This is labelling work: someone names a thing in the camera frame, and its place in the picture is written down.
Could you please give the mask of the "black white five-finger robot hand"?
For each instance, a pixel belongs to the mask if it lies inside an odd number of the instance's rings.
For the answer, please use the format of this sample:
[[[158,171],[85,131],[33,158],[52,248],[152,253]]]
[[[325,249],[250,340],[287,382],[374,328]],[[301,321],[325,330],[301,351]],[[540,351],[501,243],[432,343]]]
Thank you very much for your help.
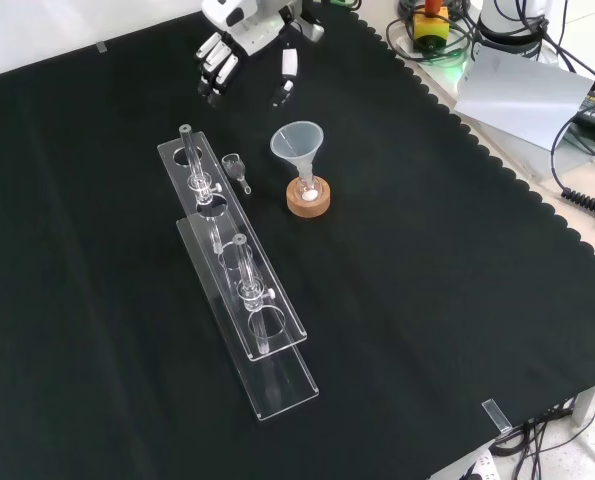
[[[260,54],[288,29],[316,43],[324,27],[302,1],[208,0],[201,12],[215,28],[196,50],[200,79],[198,93],[217,105],[238,69]]]

